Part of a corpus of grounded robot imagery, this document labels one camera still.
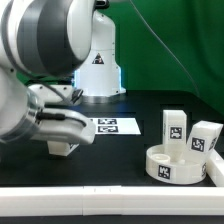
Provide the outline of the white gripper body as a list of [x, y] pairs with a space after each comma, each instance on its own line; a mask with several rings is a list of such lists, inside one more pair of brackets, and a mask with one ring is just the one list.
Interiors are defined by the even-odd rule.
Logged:
[[44, 108], [37, 113], [36, 121], [35, 140], [88, 145], [95, 138], [96, 125], [90, 118], [73, 110]]

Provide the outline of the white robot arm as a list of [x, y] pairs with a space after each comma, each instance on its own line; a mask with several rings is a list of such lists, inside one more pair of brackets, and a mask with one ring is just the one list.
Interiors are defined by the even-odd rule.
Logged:
[[29, 139], [90, 144], [95, 124], [47, 108], [16, 77], [66, 76], [90, 54], [97, 11], [113, 0], [0, 0], [0, 142]]

